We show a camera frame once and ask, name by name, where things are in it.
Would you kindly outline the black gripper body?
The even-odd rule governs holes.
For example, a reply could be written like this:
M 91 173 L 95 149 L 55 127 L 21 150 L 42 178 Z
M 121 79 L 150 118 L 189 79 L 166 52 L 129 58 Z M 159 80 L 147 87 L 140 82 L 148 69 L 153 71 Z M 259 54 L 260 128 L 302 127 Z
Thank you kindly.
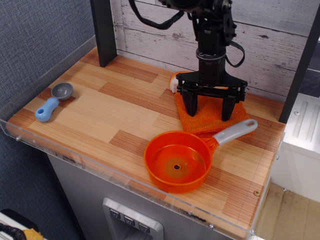
M 234 98 L 238 103 L 246 98 L 248 83 L 231 76 L 225 70 L 226 55 L 196 55 L 198 70 L 176 75 L 177 92 L 191 96 L 206 96 L 213 98 Z

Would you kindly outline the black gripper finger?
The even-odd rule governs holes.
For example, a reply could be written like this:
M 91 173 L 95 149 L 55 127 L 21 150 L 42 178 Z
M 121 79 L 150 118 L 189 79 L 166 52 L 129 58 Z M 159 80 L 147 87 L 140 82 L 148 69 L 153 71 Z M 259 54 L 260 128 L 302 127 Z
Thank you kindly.
M 236 105 L 236 98 L 234 96 L 225 97 L 222 101 L 222 114 L 221 120 L 228 121 L 231 118 L 233 110 Z
M 198 96 L 195 92 L 183 89 L 181 92 L 186 112 L 193 117 L 198 109 Z

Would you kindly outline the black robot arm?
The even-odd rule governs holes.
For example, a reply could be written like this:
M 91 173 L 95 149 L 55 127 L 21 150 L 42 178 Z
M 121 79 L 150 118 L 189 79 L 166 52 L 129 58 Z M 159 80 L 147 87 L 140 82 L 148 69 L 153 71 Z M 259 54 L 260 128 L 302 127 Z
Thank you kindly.
M 236 24 L 230 0 L 163 0 L 167 8 L 187 13 L 197 41 L 198 71 L 178 73 L 173 82 L 190 116 L 198 109 L 198 97 L 222 99 L 221 119 L 231 118 L 234 107 L 245 99 L 248 83 L 226 72 L 227 47 L 243 48 L 233 41 Z

